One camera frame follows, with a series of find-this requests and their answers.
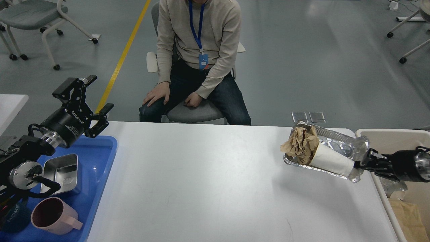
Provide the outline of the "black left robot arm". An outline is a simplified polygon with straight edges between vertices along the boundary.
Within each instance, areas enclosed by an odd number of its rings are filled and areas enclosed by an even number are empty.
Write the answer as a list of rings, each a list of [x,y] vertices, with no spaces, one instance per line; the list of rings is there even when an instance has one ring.
[[[30,124],[27,134],[1,153],[1,210],[25,197],[46,198],[59,191],[58,182],[43,177],[38,163],[42,155],[52,156],[57,147],[68,149],[82,135],[97,137],[108,125],[113,103],[94,113],[86,103],[86,89],[97,79],[67,78],[52,95],[61,101],[59,109],[41,124]]]

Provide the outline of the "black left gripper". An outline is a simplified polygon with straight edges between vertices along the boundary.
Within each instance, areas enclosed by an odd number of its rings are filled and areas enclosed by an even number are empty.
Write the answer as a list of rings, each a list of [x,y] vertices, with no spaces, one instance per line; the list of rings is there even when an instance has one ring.
[[[86,89],[97,78],[96,75],[83,79],[67,78],[54,90],[52,95],[62,102],[62,108],[40,124],[43,141],[54,148],[69,148],[83,133],[95,138],[109,125],[107,114],[114,107],[113,103],[107,103],[96,114],[86,103]],[[77,116],[84,116],[84,124]]]

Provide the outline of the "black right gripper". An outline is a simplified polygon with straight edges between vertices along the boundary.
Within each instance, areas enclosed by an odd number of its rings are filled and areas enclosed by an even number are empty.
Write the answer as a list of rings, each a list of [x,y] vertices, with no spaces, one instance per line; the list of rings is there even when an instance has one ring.
[[[375,149],[367,150],[361,161],[354,162],[354,168],[373,172],[376,176],[393,182],[428,183],[429,150],[402,150],[391,155],[379,154]]]

